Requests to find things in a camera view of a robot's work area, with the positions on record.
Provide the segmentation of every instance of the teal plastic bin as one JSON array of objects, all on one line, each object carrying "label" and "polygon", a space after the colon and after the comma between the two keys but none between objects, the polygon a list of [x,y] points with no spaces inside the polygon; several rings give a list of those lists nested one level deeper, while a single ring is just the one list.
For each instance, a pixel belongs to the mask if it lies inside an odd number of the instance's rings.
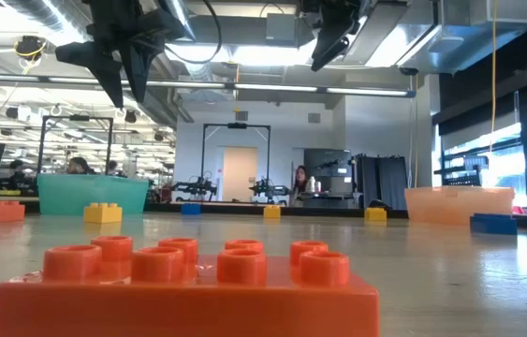
[{"label": "teal plastic bin", "polygon": [[124,214],[140,214],[148,181],[106,175],[39,174],[40,212],[49,215],[83,215],[92,202],[116,203]]}]

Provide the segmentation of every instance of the table surface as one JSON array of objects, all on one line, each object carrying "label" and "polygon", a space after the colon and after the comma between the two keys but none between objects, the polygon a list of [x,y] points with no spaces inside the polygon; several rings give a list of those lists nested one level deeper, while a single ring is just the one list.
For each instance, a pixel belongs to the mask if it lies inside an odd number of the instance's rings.
[{"label": "table surface", "polygon": [[120,233],[136,247],[195,237],[201,254],[217,254],[226,240],[257,239],[268,255],[287,256],[294,240],[322,240],[349,254],[353,272],[379,290],[381,336],[527,336],[527,230],[472,236],[466,227],[397,219],[385,227],[359,218],[266,223],[260,215],[167,212],[86,226],[79,217],[28,215],[23,224],[0,224],[0,281],[39,270],[49,247]]}]

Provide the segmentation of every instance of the lego stud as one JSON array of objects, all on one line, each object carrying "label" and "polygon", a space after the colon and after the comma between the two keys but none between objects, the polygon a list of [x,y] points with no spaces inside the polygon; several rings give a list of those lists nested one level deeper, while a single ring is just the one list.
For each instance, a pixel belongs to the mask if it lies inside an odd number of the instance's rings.
[{"label": "lego stud", "polygon": [[348,256],[311,251],[300,255],[300,279],[311,286],[344,286],[348,283]]},{"label": "lego stud", "polygon": [[174,247],[184,251],[184,263],[197,264],[198,241],[191,238],[163,239],[157,244],[159,247]]},{"label": "lego stud", "polygon": [[142,248],[132,256],[132,282],[179,282],[183,268],[184,253],[180,248]]},{"label": "lego stud", "polygon": [[252,249],[228,249],[217,256],[217,282],[265,285],[267,257]]},{"label": "lego stud", "polygon": [[101,247],[103,261],[119,262],[132,258],[132,238],[127,236],[100,236],[91,240],[91,244]]},{"label": "lego stud", "polygon": [[327,252],[328,245],[320,241],[301,241],[290,244],[290,265],[298,266],[300,264],[300,255],[305,252]]},{"label": "lego stud", "polygon": [[226,242],[226,249],[251,249],[263,252],[263,243],[257,240],[230,240]]},{"label": "lego stud", "polygon": [[98,279],[102,249],[95,245],[53,247],[45,252],[45,281],[91,282]]}]

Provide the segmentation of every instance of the doorway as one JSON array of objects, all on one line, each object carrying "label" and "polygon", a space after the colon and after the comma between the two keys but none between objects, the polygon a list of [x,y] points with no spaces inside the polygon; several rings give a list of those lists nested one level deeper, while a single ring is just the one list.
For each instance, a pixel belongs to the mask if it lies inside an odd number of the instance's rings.
[{"label": "doorway", "polygon": [[224,151],[224,201],[251,201],[256,181],[257,148],[227,146]]}]

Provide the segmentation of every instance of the blue lego brick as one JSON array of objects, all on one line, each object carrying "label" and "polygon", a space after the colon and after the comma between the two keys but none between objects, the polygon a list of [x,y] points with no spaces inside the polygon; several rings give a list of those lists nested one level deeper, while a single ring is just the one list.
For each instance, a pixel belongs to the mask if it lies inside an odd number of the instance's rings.
[{"label": "blue lego brick", "polygon": [[474,233],[517,235],[517,219],[510,215],[476,213],[470,223]]},{"label": "blue lego brick", "polygon": [[180,208],[180,212],[185,215],[198,215],[200,214],[200,204],[184,203]]}]

